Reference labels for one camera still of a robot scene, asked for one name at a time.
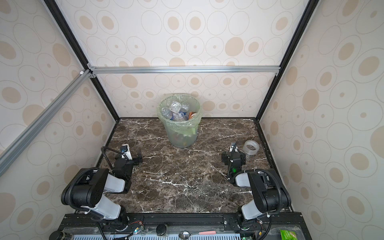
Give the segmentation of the crushed clear bottle blue cap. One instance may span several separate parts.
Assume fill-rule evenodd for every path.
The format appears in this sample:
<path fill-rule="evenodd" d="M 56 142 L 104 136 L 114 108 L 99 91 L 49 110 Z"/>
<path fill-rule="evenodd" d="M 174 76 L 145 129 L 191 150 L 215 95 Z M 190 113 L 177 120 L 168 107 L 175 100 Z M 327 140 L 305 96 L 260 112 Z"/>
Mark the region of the crushed clear bottle blue cap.
<path fill-rule="evenodd" d="M 183 112 L 173 113 L 173 120 L 175 122 L 184 122 L 187 121 L 187 117 Z"/>

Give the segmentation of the clear Pocari Sweat bottle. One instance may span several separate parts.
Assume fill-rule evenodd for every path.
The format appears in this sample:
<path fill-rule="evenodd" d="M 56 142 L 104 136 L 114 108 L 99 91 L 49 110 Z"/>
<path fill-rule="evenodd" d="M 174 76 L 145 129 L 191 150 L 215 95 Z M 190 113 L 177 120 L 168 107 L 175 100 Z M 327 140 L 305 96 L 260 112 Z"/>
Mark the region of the clear Pocari Sweat bottle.
<path fill-rule="evenodd" d="M 163 107 L 161 109 L 161 114 L 164 118 L 171 120 L 171 121 L 173 120 L 173 113 L 168 107 Z"/>

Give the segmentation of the brown tea bottle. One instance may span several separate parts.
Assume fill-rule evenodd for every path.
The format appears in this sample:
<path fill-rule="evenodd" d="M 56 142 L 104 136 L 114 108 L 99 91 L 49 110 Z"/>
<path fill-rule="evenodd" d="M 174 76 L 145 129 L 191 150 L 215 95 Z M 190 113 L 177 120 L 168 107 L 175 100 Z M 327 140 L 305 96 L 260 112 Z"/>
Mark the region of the brown tea bottle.
<path fill-rule="evenodd" d="M 189 113 L 189 120 L 191 120 L 192 118 L 194 118 L 196 116 L 197 113 L 195 112 L 190 112 Z"/>

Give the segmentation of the clear bottle green white label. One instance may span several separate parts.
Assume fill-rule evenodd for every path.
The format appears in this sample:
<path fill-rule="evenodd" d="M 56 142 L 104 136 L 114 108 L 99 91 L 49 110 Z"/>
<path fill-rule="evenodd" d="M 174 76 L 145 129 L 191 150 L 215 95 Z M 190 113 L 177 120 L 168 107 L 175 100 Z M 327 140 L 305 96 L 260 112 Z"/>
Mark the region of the clear bottle green white label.
<path fill-rule="evenodd" d="M 169 109 L 171 110 L 172 113 L 180 113 L 181 112 L 181 103 L 177 102 L 177 101 L 172 101 L 170 103 L 170 106 L 169 106 Z"/>

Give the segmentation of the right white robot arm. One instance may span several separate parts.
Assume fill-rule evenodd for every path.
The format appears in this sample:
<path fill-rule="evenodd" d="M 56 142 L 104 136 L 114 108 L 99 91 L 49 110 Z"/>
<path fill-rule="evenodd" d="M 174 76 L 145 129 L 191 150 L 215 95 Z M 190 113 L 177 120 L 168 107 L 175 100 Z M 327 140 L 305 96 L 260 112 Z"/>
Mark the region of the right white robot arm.
<path fill-rule="evenodd" d="M 221 158 L 228 166 L 227 181 L 236 187 L 251 189 L 253 199 L 241 207 L 244 220 L 278 214 L 291 205 L 291 197 L 275 170 L 243 170 L 246 154 L 235 149 L 222 152 Z"/>

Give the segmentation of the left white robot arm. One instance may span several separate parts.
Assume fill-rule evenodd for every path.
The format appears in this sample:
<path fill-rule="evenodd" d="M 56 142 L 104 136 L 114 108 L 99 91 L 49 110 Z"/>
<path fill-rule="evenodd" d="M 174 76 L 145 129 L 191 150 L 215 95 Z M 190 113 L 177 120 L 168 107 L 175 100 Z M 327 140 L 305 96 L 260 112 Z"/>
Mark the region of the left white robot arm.
<path fill-rule="evenodd" d="M 125 208 L 112 202 L 104 193 L 128 193 L 136 164 L 135 160 L 120 158 L 115 161 L 111 173 L 105 168 L 80 169 L 63 190 L 62 204 L 105 221 L 127 224 L 129 218 Z"/>

